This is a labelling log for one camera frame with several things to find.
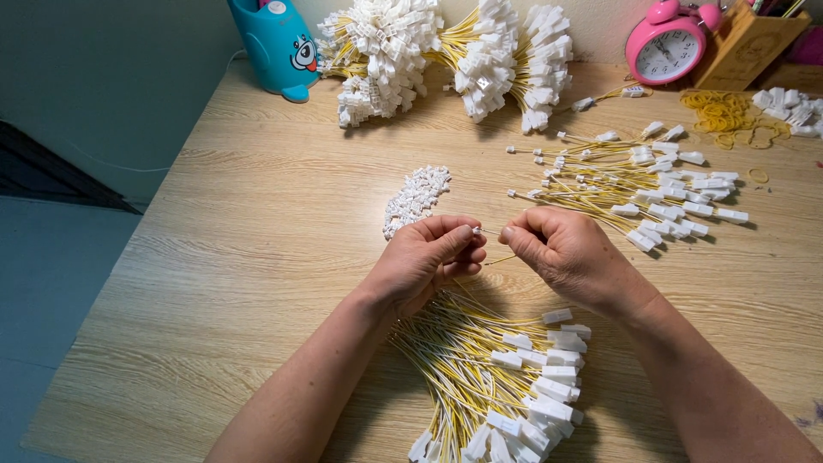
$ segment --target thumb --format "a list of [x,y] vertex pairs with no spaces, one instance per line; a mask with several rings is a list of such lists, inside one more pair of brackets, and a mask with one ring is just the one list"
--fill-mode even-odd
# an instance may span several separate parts
[[545,260],[546,246],[525,228],[509,225],[500,231],[500,242],[509,245],[512,251],[533,269]]
[[440,238],[431,242],[431,247],[440,262],[453,258],[461,250],[465,249],[472,242],[474,231],[468,225],[461,225],[454,228]]

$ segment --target blue plastic holder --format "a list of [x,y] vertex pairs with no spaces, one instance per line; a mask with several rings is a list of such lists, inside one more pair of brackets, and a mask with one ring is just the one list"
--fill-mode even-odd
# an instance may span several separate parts
[[258,0],[228,0],[231,15],[264,89],[304,103],[317,72],[317,51],[303,17],[289,0],[258,6]]

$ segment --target cartoon dog face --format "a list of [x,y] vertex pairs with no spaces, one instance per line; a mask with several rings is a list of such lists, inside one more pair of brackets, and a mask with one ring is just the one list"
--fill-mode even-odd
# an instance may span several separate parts
[[291,66],[298,71],[308,69],[311,72],[317,70],[317,56],[314,51],[314,42],[307,40],[305,35],[301,35],[295,40],[293,44],[297,49],[294,55],[289,55],[291,58]]

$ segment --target white cable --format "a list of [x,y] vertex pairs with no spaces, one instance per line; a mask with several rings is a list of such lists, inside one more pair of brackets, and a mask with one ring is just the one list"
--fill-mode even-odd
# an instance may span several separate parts
[[[223,72],[223,75],[224,75],[224,76],[225,76],[226,72],[229,72],[229,67],[231,66],[231,62],[232,62],[232,61],[234,61],[234,60],[235,60],[235,58],[237,58],[237,56],[238,56],[239,54],[241,54],[241,53],[243,53],[243,52],[245,52],[245,51],[246,51],[245,49],[239,49],[239,50],[235,51],[235,52],[231,55],[231,58],[229,58],[229,62],[226,64],[226,70]],[[14,127],[14,128],[17,128],[17,124],[13,123],[13,122],[12,122],[12,121],[10,121],[10,120],[0,119],[0,122],[5,122],[6,124],[9,124],[9,125],[11,125],[11,126],[12,126],[12,127]],[[77,152],[79,152],[80,154],[82,154],[83,156],[88,157],[89,159],[91,159],[91,160],[92,160],[92,161],[94,161],[94,162],[99,162],[100,164],[103,164],[104,166],[114,167],[115,169],[121,169],[121,170],[123,170],[123,171],[141,172],[141,173],[146,173],[146,172],[162,172],[162,171],[167,171],[167,170],[169,170],[169,169],[171,168],[171,167],[161,167],[161,168],[159,168],[159,169],[134,169],[134,168],[132,168],[132,167],[118,166],[117,164],[112,164],[112,163],[110,163],[110,162],[101,161],[100,159],[97,159],[96,157],[93,157],[91,154],[89,154],[89,153],[87,153],[87,152],[85,152],[85,151],[81,150],[81,149],[80,149],[80,147],[78,147],[76,144],[72,143],[72,141],[71,141],[71,140],[69,140],[68,138],[65,138],[65,137],[62,137],[62,136],[59,136],[59,135],[58,135],[58,137],[59,137],[59,138],[62,138],[64,142],[66,142],[66,143],[68,143],[68,144],[72,145],[72,147],[73,147],[73,148],[74,148]]]

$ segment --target white button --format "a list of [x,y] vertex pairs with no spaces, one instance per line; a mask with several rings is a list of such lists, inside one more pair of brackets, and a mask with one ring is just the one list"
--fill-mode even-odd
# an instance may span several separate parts
[[283,2],[270,2],[268,10],[276,15],[281,15],[286,12],[286,4]]

